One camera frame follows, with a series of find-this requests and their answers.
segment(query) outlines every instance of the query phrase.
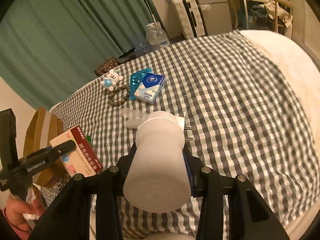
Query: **white suitcase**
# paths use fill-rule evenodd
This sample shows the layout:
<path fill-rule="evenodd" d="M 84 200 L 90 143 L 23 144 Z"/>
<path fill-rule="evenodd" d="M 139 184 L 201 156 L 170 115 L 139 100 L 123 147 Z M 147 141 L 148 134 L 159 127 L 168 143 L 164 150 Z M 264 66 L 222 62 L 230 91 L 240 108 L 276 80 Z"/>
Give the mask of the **white suitcase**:
<path fill-rule="evenodd" d="M 204 26 L 196 0 L 172 0 L 178 14 L 183 36 L 186 39 L 204 36 Z"/>

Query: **white bear toy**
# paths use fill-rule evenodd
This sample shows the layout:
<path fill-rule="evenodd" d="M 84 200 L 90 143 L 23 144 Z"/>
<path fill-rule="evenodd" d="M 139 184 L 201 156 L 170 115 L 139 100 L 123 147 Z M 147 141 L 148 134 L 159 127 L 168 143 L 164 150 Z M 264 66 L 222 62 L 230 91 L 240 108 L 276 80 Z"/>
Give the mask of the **white bear toy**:
<path fill-rule="evenodd" d="M 115 89 L 115 86 L 118 84 L 119 81 L 123 80 L 123 76 L 119 76 L 117 71 L 111 69 L 109 73 L 103 78 L 103 81 L 100 84 L 110 91 Z"/>

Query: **green curtain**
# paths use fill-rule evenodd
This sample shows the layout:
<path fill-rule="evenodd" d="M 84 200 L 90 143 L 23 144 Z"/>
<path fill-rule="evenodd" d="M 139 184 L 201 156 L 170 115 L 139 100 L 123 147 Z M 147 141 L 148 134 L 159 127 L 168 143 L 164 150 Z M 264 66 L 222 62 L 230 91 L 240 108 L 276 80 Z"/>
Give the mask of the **green curtain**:
<path fill-rule="evenodd" d="M 133 48 L 150 22 L 144 0 L 15 0 L 0 22 L 0 76 L 49 109 Z"/>

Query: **paper box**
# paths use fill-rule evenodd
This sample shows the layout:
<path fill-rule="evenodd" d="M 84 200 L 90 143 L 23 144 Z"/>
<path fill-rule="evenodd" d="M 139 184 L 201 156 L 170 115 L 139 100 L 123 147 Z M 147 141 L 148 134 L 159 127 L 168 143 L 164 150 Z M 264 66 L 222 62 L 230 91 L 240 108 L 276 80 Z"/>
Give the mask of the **paper box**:
<path fill-rule="evenodd" d="M 60 157 L 60 161 L 70 176 L 77 173 L 85 177 L 96 175 L 102 170 L 102 164 L 93 152 L 89 142 L 83 134 L 80 125 L 62 133 L 50 141 L 51 145 L 57 146 L 68 140 L 76 143 L 76 149 Z"/>
<path fill-rule="evenodd" d="M 164 84 L 164 76 L 147 73 L 135 91 L 134 96 L 143 102 L 153 104 Z"/>
<path fill-rule="evenodd" d="M 50 140 L 63 132 L 63 122 L 54 114 L 49 113 L 43 107 L 40 107 L 28 126 L 23 156 L 36 152 L 40 149 L 50 146 Z M 66 173 L 63 165 L 56 160 L 51 166 L 37 175 L 33 176 L 33 182 L 41 187 L 52 187 Z"/>

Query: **bed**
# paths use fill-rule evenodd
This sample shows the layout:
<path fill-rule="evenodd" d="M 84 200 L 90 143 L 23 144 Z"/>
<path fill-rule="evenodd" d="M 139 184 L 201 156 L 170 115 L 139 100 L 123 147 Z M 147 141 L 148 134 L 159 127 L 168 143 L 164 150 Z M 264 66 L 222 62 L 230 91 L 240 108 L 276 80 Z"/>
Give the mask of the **bed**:
<path fill-rule="evenodd" d="M 184 116 L 186 125 L 197 127 L 188 134 L 195 139 L 190 142 L 192 154 L 222 175 L 245 174 L 290 239 L 300 239 L 320 209 L 320 74 L 308 55 L 277 33 L 246 30 L 182 41 L 118 70 L 128 80 L 147 67 L 167 78 L 153 105 L 128 101 L 111 108 L 100 77 L 51 112 L 64 121 L 65 129 L 80 124 L 91 135 L 105 167 L 115 165 L 134 142 L 134 131 L 119 116 L 121 108 Z M 65 177 L 51 190 L 42 190 L 48 204 L 67 181 Z M 195 239 L 201 199 L 162 214 L 138 210 L 124 198 L 118 202 L 126 238 Z M 227 239 L 226 199 L 224 219 Z"/>

